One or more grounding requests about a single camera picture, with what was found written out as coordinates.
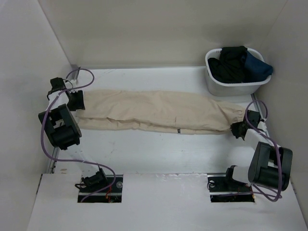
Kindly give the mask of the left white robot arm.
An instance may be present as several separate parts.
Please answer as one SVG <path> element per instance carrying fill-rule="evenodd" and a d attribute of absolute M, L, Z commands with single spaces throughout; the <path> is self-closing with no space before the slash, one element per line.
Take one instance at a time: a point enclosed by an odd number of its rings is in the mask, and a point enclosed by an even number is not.
<path fill-rule="evenodd" d="M 72 112 L 77 110 L 85 110 L 82 90 L 61 94 L 49 112 L 38 114 L 40 122 L 43 122 L 44 116 L 47 115 L 44 130 L 54 147 L 67 150 L 80 144 L 81 131 L 72 115 Z M 101 167 L 98 167 L 93 176 L 82 177 L 81 183 L 75 185 L 82 193 L 103 192 L 107 186 L 108 179 Z"/>

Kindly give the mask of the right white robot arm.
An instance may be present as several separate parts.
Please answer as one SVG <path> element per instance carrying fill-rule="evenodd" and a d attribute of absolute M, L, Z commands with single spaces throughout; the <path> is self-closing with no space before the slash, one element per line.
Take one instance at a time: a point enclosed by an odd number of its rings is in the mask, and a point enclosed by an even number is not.
<path fill-rule="evenodd" d="M 259 112 L 246 110 L 243 121 L 231 125 L 231 132 L 254 150 L 247 172 L 248 182 L 283 192 L 289 186 L 293 151 L 267 136 L 258 127 L 264 124 Z"/>

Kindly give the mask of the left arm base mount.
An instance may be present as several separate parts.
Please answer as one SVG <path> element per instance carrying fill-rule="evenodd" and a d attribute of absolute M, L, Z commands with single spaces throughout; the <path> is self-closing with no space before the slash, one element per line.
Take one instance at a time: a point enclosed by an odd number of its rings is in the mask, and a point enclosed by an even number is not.
<path fill-rule="evenodd" d="M 75 187 L 79 190 L 77 202 L 81 201 L 88 194 L 100 190 L 103 187 L 109 185 L 114 177 L 112 175 L 106 176 L 107 181 L 101 183 L 95 183 L 92 186 L 86 186 L 83 181 L 79 184 L 75 184 Z M 87 197 L 84 203 L 121 203 L 122 202 L 122 190 L 123 190 L 123 175 L 116 175 L 115 183 L 104 190 L 101 190 L 89 197 Z"/>

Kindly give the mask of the beige trousers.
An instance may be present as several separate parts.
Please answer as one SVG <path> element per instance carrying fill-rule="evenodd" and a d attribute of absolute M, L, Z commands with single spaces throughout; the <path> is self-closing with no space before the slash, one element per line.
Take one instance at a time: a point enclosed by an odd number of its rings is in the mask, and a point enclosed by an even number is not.
<path fill-rule="evenodd" d="M 243 121 L 245 108 L 195 93 L 92 90 L 76 117 L 82 129 L 223 134 Z"/>

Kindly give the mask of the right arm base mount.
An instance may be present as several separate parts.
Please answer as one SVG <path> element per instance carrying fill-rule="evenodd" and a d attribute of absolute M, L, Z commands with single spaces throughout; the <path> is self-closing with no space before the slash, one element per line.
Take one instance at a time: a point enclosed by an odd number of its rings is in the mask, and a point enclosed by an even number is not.
<path fill-rule="evenodd" d="M 207 188 L 212 203 L 254 203 L 252 187 L 236 180 L 228 180 L 225 174 L 207 176 Z"/>

